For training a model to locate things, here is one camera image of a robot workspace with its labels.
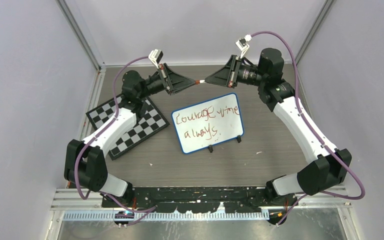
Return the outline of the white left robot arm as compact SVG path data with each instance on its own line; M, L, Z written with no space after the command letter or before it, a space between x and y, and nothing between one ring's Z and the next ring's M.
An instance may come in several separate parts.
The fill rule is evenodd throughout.
M194 79L172 71L165 63L159 64L147 78L134 70L124 73L112 116L91 135L68 143L64 178L79 189L111 195L121 207L128 207L134 199L132 184L108 172L106 155L122 135L144 118L147 97L162 91L174 95L195 84Z

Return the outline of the blue framed whiteboard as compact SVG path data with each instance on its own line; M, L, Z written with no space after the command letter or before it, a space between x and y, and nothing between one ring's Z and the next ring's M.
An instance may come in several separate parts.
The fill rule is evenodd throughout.
M207 149L245 133L239 99L233 92L174 110L171 119L184 154Z

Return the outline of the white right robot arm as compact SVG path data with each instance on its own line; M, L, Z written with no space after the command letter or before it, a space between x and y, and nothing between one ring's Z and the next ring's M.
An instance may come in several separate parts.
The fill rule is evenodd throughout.
M283 68L281 52L265 48L257 65L232 55L220 70L204 80L227 88L239 83L256 86L260 100L285 124L301 148L306 167L266 182L264 196L271 205L279 205L290 194L312 196L341 184L347 175L343 165L349 166L352 160L351 153L329 141L300 106L294 87L283 79Z

